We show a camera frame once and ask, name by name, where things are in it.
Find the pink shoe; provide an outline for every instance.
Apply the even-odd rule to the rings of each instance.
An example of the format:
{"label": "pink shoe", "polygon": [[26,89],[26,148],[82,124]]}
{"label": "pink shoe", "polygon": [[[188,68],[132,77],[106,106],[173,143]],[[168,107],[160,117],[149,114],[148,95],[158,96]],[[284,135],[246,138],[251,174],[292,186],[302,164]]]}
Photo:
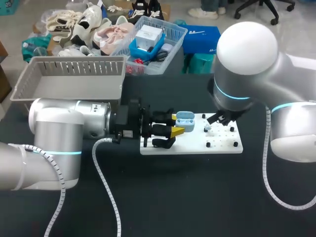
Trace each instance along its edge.
{"label": "pink shoe", "polygon": [[100,42],[105,41],[108,38],[110,38],[112,35],[122,32],[123,34],[127,35],[132,29],[134,25],[126,22],[120,25],[113,25],[110,27],[107,27],[105,29],[102,29],[101,31],[98,31],[94,34],[93,37],[93,46],[95,48],[100,48]]}
{"label": "pink shoe", "polygon": [[100,49],[106,55],[110,55],[125,38],[126,34],[123,32],[114,33],[110,38],[100,42]]}

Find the black table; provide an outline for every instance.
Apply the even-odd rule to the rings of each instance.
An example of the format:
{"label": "black table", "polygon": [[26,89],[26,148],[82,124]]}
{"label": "black table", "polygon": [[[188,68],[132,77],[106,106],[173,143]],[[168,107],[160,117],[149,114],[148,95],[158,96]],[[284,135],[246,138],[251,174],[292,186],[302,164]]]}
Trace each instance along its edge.
{"label": "black table", "polygon": [[[215,111],[209,75],[126,77],[122,103],[141,97],[152,110]],[[237,122],[244,151],[239,155],[142,156],[137,141],[99,146],[97,157],[111,187],[123,237],[314,237],[316,207],[290,211],[267,193],[262,179],[265,109],[255,105]],[[0,123],[0,141],[32,144],[27,118],[14,105]],[[112,205],[85,141],[80,179],[67,190],[51,237],[115,237]],[[268,156],[272,189],[290,204],[316,194],[316,164]],[[0,192],[0,236],[41,237],[59,192]]]}

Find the gray plastic tray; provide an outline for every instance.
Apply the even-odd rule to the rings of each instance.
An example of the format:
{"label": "gray plastic tray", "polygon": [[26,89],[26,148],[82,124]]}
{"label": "gray plastic tray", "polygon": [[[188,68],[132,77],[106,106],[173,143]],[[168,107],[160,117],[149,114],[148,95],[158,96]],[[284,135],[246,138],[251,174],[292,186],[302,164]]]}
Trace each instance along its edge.
{"label": "gray plastic tray", "polygon": [[28,113],[37,98],[119,103],[125,77],[124,56],[34,57],[11,96]]}

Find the red object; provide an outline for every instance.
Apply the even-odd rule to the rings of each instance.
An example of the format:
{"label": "red object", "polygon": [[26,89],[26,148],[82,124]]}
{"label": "red object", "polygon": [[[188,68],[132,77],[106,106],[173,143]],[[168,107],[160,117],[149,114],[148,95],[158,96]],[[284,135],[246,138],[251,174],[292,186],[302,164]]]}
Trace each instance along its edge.
{"label": "red object", "polygon": [[139,64],[144,64],[143,60],[141,60],[140,58],[135,59],[133,62],[134,63],[139,63]]}

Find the chair wheel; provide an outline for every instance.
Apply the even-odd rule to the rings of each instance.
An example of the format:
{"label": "chair wheel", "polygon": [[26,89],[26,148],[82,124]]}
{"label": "chair wheel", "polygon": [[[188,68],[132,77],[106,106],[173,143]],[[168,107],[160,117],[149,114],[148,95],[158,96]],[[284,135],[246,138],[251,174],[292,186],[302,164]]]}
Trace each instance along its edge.
{"label": "chair wheel", "polygon": [[278,19],[272,19],[270,23],[275,26],[278,23]]}
{"label": "chair wheel", "polygon": [[294,9],[294,5],[290,5],[286,8],[287,11],[293,11]]}
{"label": "chair wheel", "polygon": [[236,12],[234,18],[235,18],[235,19],[239,19],[240,17],[241,17],[241,14],[238,13],[238,12]]}

